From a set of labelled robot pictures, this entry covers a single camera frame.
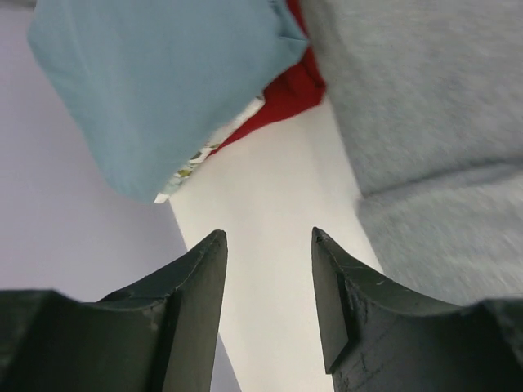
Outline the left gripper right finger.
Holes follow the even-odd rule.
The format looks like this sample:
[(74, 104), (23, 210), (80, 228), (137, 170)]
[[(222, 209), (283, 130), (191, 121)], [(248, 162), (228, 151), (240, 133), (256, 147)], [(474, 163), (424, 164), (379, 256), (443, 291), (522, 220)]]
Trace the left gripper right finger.
[(519, 391), (522, 302), (458, 306), (404, 287), (311, 234), (325, 371), (337, 391)]

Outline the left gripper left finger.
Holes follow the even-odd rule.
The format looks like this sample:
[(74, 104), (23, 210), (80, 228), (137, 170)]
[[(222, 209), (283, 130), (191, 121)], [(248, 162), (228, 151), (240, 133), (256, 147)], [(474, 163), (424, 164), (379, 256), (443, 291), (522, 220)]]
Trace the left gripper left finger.
[(2, 292), (2, 390), (209, 390), (226, 265), (226, 234), (215, 230), (97, 302)]

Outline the grey t-shirt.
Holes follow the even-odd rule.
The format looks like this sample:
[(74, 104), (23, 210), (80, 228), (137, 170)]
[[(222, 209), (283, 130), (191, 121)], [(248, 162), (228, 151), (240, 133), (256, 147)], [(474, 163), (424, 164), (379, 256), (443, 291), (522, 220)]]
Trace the grey t-shirt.
[(459, 305), (521, 296), (521, 2), (302, 12), (384, 274)]

